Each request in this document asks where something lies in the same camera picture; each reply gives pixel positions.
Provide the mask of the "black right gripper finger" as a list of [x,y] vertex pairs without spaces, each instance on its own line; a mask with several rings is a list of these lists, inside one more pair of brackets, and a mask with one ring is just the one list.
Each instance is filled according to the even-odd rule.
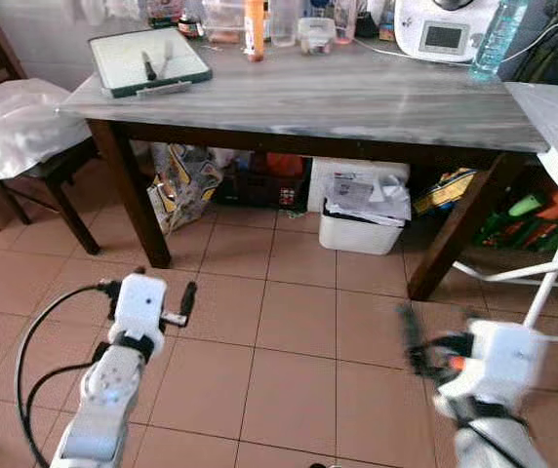
[[405,356],[407,356],[410,369],[418,377],[426,377],[429,360],[427,360],[422,325],[416,309],[412,303],[405,303],[398,307],[398,313],[401,322],[401,338],[403,338]]

